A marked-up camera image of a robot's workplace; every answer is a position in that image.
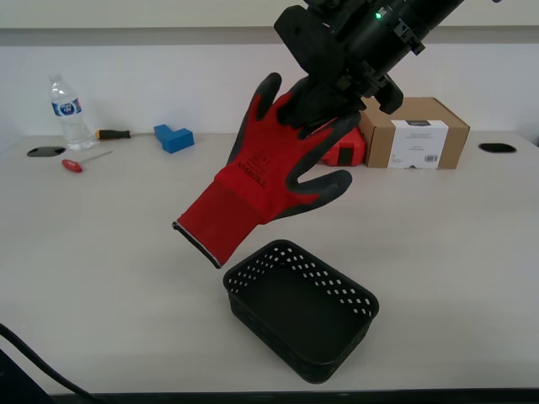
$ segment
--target white table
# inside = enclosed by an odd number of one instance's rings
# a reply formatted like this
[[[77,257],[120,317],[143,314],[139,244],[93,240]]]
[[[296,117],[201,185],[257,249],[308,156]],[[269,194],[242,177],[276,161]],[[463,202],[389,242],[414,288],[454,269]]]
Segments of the white table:
[[[211,264],[171,227],[227,160],[232,136],[169,155],[151,136],[66,171],[0,158],[0,322],[94,392],[539,387],[539,149],[471,135],[456,171],[353,168],[331,205],[261,226],[227,267],[277,238],[380,301],[326,384],[301,380],[230,312]],[[515,155],[480,151],[506,141]],[[318,166],[311,175],[331,168]],[[0,340],[49,393],[64,390]]]

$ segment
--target glove cuff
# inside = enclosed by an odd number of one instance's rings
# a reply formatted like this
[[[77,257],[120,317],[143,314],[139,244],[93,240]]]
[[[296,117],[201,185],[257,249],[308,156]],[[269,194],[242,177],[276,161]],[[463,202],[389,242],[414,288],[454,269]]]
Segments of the glove cuff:
[[[215,266],[221,268],[253,229],[259,213],[226,186],[214,181],[173,223]]]

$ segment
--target red object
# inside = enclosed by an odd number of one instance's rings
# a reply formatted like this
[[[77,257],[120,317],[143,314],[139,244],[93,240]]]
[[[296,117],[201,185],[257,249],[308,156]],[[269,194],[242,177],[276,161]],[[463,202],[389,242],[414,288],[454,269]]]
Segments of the red object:
[[[83,166],[73,160],[62,160],[61,163],[65,168],[74,173],[81,173],[83,171]]]
[[[359,166],[365,160],[366,143],[359,128],[353,129],[322,158],[329,166]]]
[[[257,225],[323,206],[352,182],[345,171],[306,183],[297,179],[320,160],[333,139],[357,126],[358,117],[335,120],[302,139],[301,128],[279,122],[278,110],[292,97],[288,93],[273,104],[279,87],[278,75],[260,85],[228,164],[173,223],[217,268]]]

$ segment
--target red glove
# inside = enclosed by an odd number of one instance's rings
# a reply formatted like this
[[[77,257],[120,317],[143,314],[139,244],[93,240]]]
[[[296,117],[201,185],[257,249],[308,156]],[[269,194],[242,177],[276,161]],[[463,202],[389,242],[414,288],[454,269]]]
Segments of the red glove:
[[[343,136],[359,114],[337,118],[307,138],[280,122],[278,111],[294,92],[273,104],[281,83],[272,73],[259,86],[228,164],[173,228],[220,268],[257,226],[324,206],[342,195],[352,176],[338,171],[298,183]]]

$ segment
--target black plastic basket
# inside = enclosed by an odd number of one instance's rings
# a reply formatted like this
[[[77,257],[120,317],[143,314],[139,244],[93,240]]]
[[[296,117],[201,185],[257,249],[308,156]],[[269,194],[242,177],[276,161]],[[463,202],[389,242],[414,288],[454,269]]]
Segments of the black plastic basket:
[[[224,285],[234,315],[309,383],[327,381],[378,314],[371,292],[286,240],[230,269]]]

